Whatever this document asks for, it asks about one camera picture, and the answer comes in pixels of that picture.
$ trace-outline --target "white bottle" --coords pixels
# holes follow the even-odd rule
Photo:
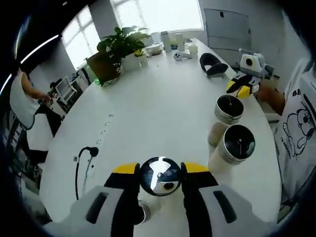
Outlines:
[[[171,52],[171,43],[170,43],[170,38],[167,31],[161,32],[161,39],[162,39],[164,50],[166,51],[166,53]]]
[[[178,50],[184,51],[184,38],[182,34],[176,34],[176,40],[178,43]]]

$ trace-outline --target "black canister lid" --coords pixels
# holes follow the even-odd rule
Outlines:
[[[227,128],[224,134],[226,150],[237,159],[246,159],[255,149],[255,138],[252,132],[242,125]]]
[[[239,117],[243,113],[242,102],[231,95],[222,95],[219,97],[217,99],[217,105],[221,111],[232,117]]]

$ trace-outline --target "person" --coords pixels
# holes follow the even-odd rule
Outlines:
[[[21,148],[34,163],[46,160],[48,146],[61,124],[60,116],[49,109],[45,103],[40,105],[36,99],[50,102],[52,98],[32,87],[28,76],[19,67],[10,89],[10,107],[26,129]]]
[[[313,60],[299,60],[284,94],[263,84],[257,92],[257,96],[281,116],[274,132],[282,181],[281,202],[291,206],[295,204],[297,195],[316,164],[316,129],[311,111],[313,107],[303,99],[300,88],[303,77],[313,78],[316,84]]]

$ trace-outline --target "metal canister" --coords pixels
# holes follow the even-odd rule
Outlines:
[[[216,147],[229,125],[239,122],[243,114],[243,104],[232,95],[222,95],[216,100],[214,113],[218,121],[213,124],[207,140],[211,146]]]
[[[248,128],[239,124],[230,126],[209,158],[210,172],[222,172],[231,165],[242,163],[252,155],[255,145],[255,138]]]

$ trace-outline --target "potted plant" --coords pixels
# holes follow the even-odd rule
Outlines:
[[[139,62],[134,53],[145,48],[141,40],[148,38],[149,35],[142,32],[146,28],[139,28],[138,30],[136,28],[137,26],[122,29],[115,27],[116,34],[106,36],[98,44],[98,51],[103,52],[116,68],[123,65],[125,71],[131,71],[139,67]]]

